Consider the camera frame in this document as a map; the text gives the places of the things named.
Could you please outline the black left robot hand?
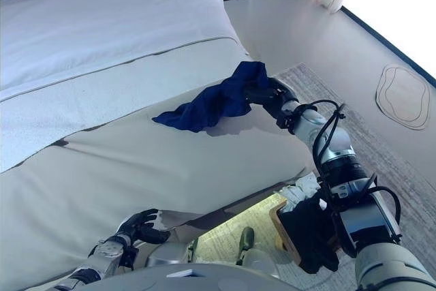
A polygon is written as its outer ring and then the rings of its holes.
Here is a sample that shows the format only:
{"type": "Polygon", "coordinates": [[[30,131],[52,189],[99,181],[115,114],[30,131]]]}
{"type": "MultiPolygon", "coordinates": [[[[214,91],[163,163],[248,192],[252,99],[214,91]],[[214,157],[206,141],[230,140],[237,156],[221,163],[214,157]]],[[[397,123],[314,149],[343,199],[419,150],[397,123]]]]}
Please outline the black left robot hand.
{"type": "Polygon", "coordinates": [[[154,228],[158,213],[158,209],[147,209],[133,214],[119,226],[115,235],[128,237],[131,245],[136,241],[155,245],[165,243],[171,232],[154,228]]]}

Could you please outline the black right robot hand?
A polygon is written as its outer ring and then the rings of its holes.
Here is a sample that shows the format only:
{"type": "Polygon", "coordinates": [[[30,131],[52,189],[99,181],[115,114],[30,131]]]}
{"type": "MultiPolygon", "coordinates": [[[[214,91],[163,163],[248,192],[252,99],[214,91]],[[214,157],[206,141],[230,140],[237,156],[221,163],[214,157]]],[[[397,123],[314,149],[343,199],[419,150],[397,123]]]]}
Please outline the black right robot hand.
{"type": "Polygon", "coordinates": [[[282,107],[286,103],[298,102],[293,90],[276,78],[267,78],[266,87],[255,87],[254,85],[244,87],[243,95],[249,104],[261,105],[274,119],[281,115],[282,107]]]}

